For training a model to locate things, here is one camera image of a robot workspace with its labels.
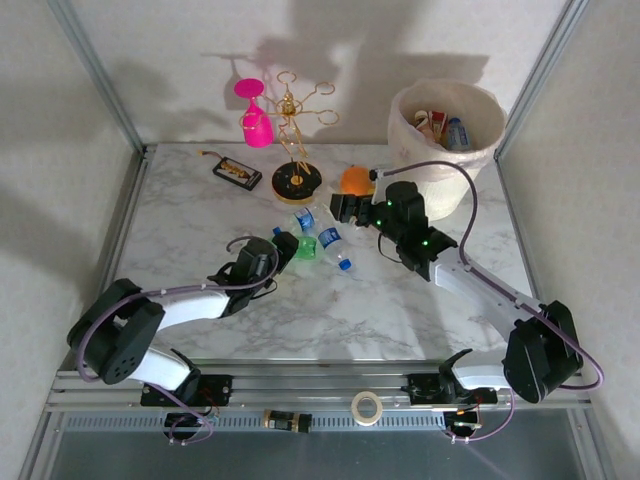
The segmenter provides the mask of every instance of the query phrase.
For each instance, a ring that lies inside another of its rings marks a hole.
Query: pink wine glass
[[[258,105],[256,97],[264,92],[264,83],[257,78],[245,78],[236,83],[233,91],[249,100],[249,108],[242,117],[244,141],[253,148],[264,148],[273,143],[271,119]]]

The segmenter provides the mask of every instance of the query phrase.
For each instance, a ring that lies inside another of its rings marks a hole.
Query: bottle label
[[[322,245],[322,248],[327,248],[336,240],[340,240],[340,235],[338,234],[338,230],[335,228],[327,228],[324,232],[318,235],[318,240]]]
[[[302,229],[303,232],[306,232],[307,230],[313,227],[313,224],[315,222],[313,220],[313,215],[311,214],[308,208],[302,208],[298,210],[296,213],[294,213],[294,215],[296,217],[296,220],[298,220],[298,223],[300,224],[300,228]]]
[[[450,123],[447,132],[449,150],[471,150],[471,142],[469,140],[467,130],[462,126],[462,124],[460,124],[459,122],[453,124]]]

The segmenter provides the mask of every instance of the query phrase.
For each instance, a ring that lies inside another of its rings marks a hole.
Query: trash bin
[[[418,110],[435,110],[445,112],[449,118],[460,118],[469,132],[473,150],[450,152],[430,146],[412,125]],[[493,159],[504,136],[506,118],[496,98],[482,88],[455,80],[418,80],[401,90],[391,103],[387,140],[394,166],[446,160],[460,165],[475,179],[480,169]],[[430,220],[451,214],[469,189],[459,172],[445,166],[411,170],[402,179],[416,182]]]

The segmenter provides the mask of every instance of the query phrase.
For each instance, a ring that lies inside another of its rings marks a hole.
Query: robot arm
[[[269,289],[271,275],[286,267],[297,248],[298,240],[288,232],[276,235],[273,244],[252,237],[236,262],[208,277],[212,282],[208,285],[143,294],[129,279],[117,280],[73,326],[67,343],[72,351],[83,354],[84,362],[108,385],[135,379],[175,392],[188,402],[200,372],[175,350],[150,348],[155,334],[173,325],[226,317],[243,309],[260,290]]]
[[[424,200],[415,183],[377,185],[373,196],[333,195],[336,220],[372,226],[396,244],[403,265],[436,285],[466,298],[507,341],[506,352],[464,350],[441,367],[441,386],[455,403],[458,394],[481,387],[511,388],[538,403],[577,372],[582,357],[542,324],[542,314],[577,343],[571,312],[561,303],[543,305],[484,269],[460,252],[457,243],[429,226]]]

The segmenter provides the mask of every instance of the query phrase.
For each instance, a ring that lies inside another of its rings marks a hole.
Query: black round base
[[[310,163],[306,165],[310,174],[296,162],[287,162],[273,172],[271,186],[278,200],[293,205],[304,205],[311,201],[313,192],[322,184],[322,175]]]

